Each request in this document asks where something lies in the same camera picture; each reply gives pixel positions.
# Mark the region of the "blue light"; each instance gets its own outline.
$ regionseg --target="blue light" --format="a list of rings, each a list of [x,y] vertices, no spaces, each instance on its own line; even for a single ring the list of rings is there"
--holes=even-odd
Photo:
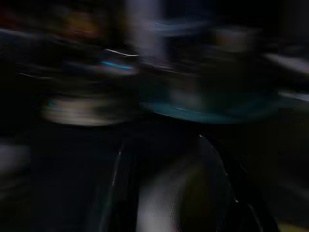
[[[133,69],[132,66],[119,65],[119,64],[112,63],[112,62],[103,61],[103,62],[101,62],[101,63],[102,63],[102,64],[109,65],[109,66],[113,66],[113,67],[116,67],[116,68],[120,68],[120,69],[127,69],[127,70],[132,70],[132,69]]]

